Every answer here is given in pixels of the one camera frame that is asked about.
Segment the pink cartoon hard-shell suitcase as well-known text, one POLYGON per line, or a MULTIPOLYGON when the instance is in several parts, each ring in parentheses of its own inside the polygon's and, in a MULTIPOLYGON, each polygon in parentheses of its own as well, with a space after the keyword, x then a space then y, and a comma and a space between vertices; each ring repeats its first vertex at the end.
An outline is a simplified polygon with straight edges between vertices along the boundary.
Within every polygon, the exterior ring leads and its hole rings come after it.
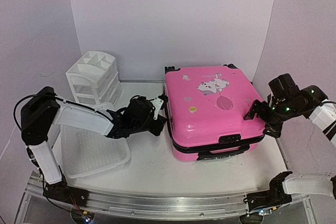
POLYGON ((172 151, 179 161, 239 155, 265 137, 263 121, 244 120, 261 97, 234 64, 165 67, 164 93, 172 151))

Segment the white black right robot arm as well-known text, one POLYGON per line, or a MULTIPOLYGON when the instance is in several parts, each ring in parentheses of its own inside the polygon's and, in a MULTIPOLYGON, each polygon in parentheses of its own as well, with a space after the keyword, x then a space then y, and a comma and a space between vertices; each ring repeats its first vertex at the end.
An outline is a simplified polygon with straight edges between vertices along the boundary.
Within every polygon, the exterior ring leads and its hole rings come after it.
MULTIPOLYGON (((255 100, 244 120, 258 117, 265 123, 264 134, 279 138, 285 121, 304 116, 335 144, 335 102, 315 85, 300 89, 288 73, 269 82, 271 94, 267 101, 255 100)), ((264 200, 275 205, 284 196, 314 194, 335 197, 334 174, 282 173, 274 179, 279 183, 265 191, 264 200)))

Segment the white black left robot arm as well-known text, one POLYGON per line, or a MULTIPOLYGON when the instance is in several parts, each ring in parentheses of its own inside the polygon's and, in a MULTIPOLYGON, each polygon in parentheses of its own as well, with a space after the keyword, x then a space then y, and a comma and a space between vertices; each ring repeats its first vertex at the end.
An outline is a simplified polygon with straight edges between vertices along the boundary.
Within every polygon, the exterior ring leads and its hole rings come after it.
POLYGON ((67 100, 46 86, 17 101, 13 118, 31 162, 37 166, 44 181, 51 185, 50 193, 57 200, 66 201, 71 193, 62 183, 64 176, 52 151, 55 141, 50 139, 51 131, 59 126, 69 126, 114 140, 142 132, 159 136, 167 121, 160 112, 168 100, 165 94, 153 99, 135 95, 126 107, 113 111, 67 100))

